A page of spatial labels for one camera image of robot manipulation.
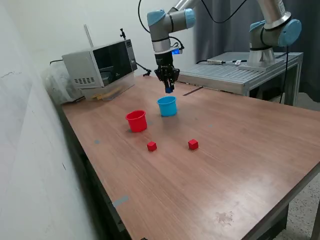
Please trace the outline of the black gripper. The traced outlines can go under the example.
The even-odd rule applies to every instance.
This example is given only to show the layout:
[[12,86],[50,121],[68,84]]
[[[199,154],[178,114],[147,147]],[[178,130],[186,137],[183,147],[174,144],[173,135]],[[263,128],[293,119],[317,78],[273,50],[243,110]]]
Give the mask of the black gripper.
[[165,92],[169,92],[169,82],[170,82],[170,89],[175,89],[175,82],[179,78],[180,70],[178,68],[174,68],[173,66],[173,56],[171,52],[165,53],[157,53],[154,55],[157,69],[154,70],[157,78],[163,82]]

